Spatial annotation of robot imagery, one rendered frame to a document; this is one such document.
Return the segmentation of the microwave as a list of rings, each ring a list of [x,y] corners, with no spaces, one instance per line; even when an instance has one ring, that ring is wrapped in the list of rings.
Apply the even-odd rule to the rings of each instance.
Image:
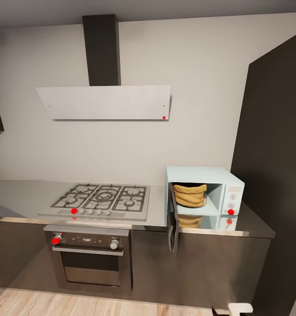
[[[187,207],[175,201],[172,182],[206,183],[204,205]],[[172,259],[177,256],[179,213],[238,215],[245,183],[223,167],[166,166],[165,194],[168,243]]]

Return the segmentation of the popcorn bag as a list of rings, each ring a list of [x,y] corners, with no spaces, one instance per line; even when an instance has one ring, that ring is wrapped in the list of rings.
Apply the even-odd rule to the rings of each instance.
[[[204,205],[204,191],[206,183],[172,182],[175,201],[187,207],[201,207]]]

